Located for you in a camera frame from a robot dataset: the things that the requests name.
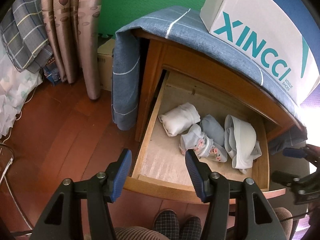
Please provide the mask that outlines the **wooden drawer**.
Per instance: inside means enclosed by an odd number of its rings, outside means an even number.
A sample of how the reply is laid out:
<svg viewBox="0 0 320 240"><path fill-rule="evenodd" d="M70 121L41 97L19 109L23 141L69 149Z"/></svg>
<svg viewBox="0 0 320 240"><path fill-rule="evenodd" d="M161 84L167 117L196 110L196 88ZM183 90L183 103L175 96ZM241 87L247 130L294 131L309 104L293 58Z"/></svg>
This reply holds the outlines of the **wooden drawer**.
<svg viewBox="0 0 320 240"><path fill-rule="evenodd" d="M125 189L199 203L185 164L187 150L229 180L252 178L266 198L286 191L269 189L265 119L213 87L167 72Z"/></svg>

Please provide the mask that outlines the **pale blue white underwear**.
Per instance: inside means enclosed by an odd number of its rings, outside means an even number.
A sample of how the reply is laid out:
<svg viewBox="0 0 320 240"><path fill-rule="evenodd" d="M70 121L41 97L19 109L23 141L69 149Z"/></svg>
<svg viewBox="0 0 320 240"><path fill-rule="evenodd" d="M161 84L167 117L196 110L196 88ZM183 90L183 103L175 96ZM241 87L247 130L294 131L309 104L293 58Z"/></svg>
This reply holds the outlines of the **pale blue white underwear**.
<svg viewBox="0 0 320 240"><path fill-rule="evenodd" d="M246 174L253 161L262 156L257 134L249 122L232 115L225 118L224 147L232 159L232 168Z"/></svg>

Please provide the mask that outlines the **floral pale blue underwear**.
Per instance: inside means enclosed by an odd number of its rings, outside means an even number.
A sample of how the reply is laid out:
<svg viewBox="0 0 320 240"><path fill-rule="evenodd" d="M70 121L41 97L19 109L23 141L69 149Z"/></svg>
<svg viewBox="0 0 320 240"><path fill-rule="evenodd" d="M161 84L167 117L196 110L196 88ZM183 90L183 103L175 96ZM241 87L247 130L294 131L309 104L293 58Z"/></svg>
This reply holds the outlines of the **floral pale blue underwear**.
<svg viewBox="0 0 320 240"><path fill-rule="evenodd" d="M225 163L228 159L227 151L201 130L198 124L193 124L188 133L180 137L180 152L185 155L187 150L193 150L199 158Z"/></svg>

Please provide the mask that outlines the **grey blue folded underwear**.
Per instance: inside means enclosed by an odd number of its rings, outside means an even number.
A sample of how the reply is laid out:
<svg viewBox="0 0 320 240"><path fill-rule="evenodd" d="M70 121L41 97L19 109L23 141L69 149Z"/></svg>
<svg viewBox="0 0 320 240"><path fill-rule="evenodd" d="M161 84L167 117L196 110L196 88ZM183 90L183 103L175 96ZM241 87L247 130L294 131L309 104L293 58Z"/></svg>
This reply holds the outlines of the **grey blue folded underwear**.
<svg viewBox="0 0 320 240"><path fill-rule="evenodd" d="M220 146L224 146L225 130L219 122L210 114L206 115L200 122L202 131Z"/></svg>

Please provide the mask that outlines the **right plaid slipper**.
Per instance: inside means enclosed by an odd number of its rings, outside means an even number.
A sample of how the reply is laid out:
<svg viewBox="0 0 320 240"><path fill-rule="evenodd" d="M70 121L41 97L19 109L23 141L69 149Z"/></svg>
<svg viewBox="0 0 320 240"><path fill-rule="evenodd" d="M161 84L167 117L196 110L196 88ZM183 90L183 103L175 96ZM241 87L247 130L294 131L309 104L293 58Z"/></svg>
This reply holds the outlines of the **right plaid slipper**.
<svg viewBox="0 0 320 240"><path fill-rule="evenodd" d="M181 240L200 240L202 233L201 220L197 216L189 217L180 229Z"/></svg>

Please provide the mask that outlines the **plaid slipper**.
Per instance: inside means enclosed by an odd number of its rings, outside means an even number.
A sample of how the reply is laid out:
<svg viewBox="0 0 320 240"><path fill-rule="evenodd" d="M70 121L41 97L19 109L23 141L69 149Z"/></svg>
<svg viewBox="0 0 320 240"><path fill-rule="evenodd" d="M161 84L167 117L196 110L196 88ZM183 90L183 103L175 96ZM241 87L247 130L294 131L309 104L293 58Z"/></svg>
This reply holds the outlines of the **plaid slipper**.
<svg viewBox="0 0 320 240"><path fill-rule="evenodd" d="M155 218L152 229L170 240L179 239L180 226L173 210L163 210Z"/></svg>
<svg viewBox="0 0 320 240"><path fill-rule="evenodd" d="M189 217L180 229L181 240L200 240L202 233L201 220L197 216Z"/></svg>

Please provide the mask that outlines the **white rolled socks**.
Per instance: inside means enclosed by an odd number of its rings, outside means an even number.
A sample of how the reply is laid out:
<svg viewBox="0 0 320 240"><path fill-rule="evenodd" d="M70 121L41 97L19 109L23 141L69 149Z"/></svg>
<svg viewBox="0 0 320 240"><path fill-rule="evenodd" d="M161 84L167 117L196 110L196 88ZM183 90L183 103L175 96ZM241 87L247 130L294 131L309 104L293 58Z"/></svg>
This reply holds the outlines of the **white rolled socks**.
<svg viewBox="0 0 320 240"><path fill-rule="evenodd" d="M158 119L169 137L181 134L201 120L196 107L188 102L159 115Z"/></svg>

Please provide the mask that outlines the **left plaid slipper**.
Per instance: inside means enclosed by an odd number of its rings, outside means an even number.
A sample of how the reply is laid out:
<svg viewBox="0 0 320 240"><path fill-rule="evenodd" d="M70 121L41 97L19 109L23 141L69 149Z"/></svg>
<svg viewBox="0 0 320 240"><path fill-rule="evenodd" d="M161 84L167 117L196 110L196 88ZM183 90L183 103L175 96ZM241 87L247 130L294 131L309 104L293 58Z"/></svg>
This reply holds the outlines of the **left plaid slipper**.
<svg viewBox="0 0 320 240"><path fill-rule="evenodd" d="M170 240L179 239L180 226L173 210L163 210L155 218L152 229Z"/></svg>

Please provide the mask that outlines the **cardboard box behind nightstand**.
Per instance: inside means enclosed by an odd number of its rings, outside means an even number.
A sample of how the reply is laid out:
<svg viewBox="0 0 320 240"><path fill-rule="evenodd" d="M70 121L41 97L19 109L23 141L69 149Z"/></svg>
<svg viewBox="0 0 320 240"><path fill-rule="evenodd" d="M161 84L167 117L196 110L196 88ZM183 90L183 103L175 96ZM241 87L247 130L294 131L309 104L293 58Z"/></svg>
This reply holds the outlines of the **cardboard box behind nightstand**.
<svg viewBox="0 0 320 240"><path fill-rule="evenodd" d="M112 90L112 66L115 39L109 39L98 47L98 70L100 85L104 90Z"/></svg>

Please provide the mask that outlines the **wooden nightstand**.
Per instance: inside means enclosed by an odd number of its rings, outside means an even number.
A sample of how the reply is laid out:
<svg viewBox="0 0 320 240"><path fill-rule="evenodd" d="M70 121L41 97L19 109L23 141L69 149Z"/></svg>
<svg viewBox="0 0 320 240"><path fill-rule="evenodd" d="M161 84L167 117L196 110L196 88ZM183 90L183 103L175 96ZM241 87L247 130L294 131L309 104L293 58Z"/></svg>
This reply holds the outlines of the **wooden nightstand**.
<svg viewBox="0 0 320 240"><path fill-rule="evenodd" d="M276 123L267 133L271 141L291 127L306 133L304 125L275 97L249 78L204 53L177 42L153 35L142 29L132 31L137 38L149 41L139 97L135 140L140 142L148 125L151 103L164 70L191 77L239 100L249 108Z"/></svg>

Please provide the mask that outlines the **white floral bedsheet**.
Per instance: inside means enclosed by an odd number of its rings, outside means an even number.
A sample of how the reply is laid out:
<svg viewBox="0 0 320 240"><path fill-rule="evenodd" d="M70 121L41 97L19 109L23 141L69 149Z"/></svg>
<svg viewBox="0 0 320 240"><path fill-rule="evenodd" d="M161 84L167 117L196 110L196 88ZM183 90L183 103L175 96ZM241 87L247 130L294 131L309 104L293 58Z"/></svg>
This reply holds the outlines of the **white floral bedsheet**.
<svg viewBox="0 0 320 240"><path fill-rule="evenodd" d="M3 137L13 127L16 116L21 112L28 95L42 83L42 77L40 73L32 73L28 70L19 72L1 44L0 81L0 129Z"/></svg>

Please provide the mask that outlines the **blue checked cloth cover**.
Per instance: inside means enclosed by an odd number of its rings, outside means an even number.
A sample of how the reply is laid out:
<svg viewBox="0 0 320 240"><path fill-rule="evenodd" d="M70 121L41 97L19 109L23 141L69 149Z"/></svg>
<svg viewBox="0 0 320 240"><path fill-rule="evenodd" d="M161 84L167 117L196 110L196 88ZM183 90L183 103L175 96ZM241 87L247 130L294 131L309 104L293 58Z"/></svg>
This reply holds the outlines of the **blue checked cloth cover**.
<svg viewBox="0 0 320 240"><path fill-rule="evenodd" d="M174 6L143 16L116 32L112 116L119 129L145 133L164 70L184 74L244 103L276 124L267 133L271 152L306 141L299 108L266 71L207 33L199 13Z"/></svg>

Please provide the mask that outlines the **white XINCCI shoe box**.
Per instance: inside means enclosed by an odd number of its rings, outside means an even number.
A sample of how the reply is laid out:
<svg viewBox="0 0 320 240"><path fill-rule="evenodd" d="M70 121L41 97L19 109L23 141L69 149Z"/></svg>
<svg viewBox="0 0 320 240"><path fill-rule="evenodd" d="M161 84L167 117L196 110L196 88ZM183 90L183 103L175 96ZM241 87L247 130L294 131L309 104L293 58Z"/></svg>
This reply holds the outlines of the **white XINCCI shoe box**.
<svg viewBox="0 0 320 240"><path fill-rule="evenodd" d="M301 104L319 84L319 27L302 0L206 0L208 32L244 53Z"/></svg>

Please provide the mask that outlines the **beige patterned curtain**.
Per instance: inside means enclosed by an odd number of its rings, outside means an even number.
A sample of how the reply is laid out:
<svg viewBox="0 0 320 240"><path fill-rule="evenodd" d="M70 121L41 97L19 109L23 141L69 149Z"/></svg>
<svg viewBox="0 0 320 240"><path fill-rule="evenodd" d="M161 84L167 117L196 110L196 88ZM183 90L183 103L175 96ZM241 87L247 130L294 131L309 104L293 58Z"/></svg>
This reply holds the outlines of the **beige patterned curtain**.
<svg viewBox="0 0 320 240"><path fill-rule="evenodd" d="M41 0L42 15L61 81L79 73L91 100L100 96L98 25L103 0Z"/></svg>

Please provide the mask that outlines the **grey plaid bedding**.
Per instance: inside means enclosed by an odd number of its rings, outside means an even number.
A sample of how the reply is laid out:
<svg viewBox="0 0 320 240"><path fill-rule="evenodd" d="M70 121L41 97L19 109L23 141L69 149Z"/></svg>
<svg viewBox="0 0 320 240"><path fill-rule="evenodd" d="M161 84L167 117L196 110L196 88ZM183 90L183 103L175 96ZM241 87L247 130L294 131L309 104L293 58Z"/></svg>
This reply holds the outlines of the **grey plaid bedding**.
<svg viewBox="0 0 320 240"><path fill-rule="evenodd" d="M15 0L1 22L1 39L19 72L43 68L53 56L43 22L41 0Z"/></svg>

